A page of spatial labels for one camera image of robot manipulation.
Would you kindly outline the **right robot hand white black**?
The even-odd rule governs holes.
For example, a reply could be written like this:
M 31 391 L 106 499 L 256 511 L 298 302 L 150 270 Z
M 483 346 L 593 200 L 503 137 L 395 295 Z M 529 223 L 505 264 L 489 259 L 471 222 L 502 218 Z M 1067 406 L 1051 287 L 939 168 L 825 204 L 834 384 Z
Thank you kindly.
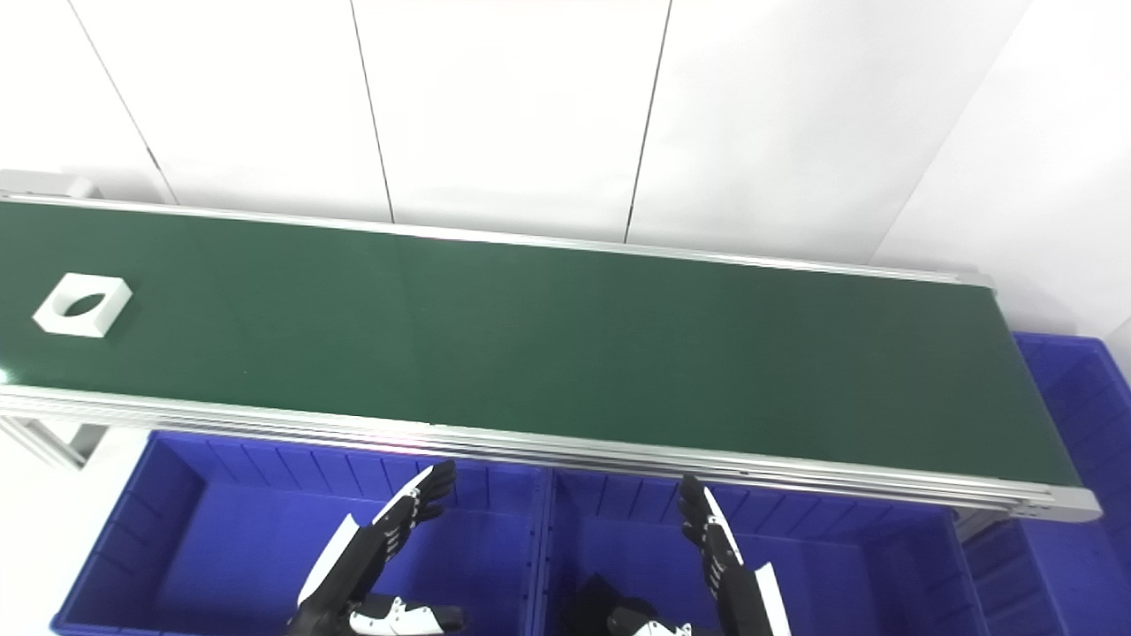
M 717 635 L 791 635 L 772 562 L 746 567 L 739 540 L 710 488 L 692 474 L 679 485 L 681 532 L 702 556 L 703 584 L 715 601 Z M 642 598 L 622 595 L 599 576 L 582 583 L 562 612 L 566 635 L 710 635 L 694 624 L 671 624 Z

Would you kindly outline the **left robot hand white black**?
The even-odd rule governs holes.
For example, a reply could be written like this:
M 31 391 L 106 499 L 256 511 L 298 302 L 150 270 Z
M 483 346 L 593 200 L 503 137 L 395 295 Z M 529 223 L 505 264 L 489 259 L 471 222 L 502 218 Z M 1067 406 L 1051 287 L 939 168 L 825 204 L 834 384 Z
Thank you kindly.
M 372 522 L 347 515 L 316 559 L 300 588 L 287 635 L 450 635 L 463 631 L 464 610 L 428 605 L 373 592 L 385 566 L 413 530 L 439 517 L 437 500 L 450 495 L 457 469 L 444 459 L 421 470 L 392 495 Z

